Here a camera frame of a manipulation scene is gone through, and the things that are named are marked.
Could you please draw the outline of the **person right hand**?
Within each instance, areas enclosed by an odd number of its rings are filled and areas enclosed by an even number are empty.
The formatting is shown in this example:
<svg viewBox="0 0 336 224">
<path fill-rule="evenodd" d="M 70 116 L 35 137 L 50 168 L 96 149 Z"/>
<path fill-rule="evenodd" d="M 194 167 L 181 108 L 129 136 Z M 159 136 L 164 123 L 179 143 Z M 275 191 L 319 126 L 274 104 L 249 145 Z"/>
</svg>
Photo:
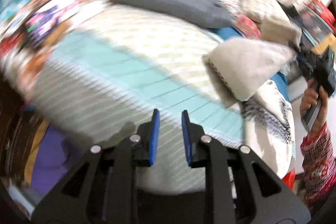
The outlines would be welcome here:
<svg viewBox="0 0 336 224">
<path fill-rule="evenodd" d="M 329 103 L 329 97 L 324 88 L 321 86 L 319 92 L 316 92 L 315 89 L 313 88 L 313 85 L 314 85 L 314 79 L 310 79 L 307 82 L 307 89 L 303 94 L 299 106 L 300 116 L 303 117 L 303 114 L 306 110 L 309 110 L 312 106 L 316 106 L 318 104 L 318 100 L 320 100 L 321 102 L 321 107 L 318 116 L 315 119 L 311 130 L 307 133 L 308 140 L 314 139 L 325 125 Z"/>
</svg>

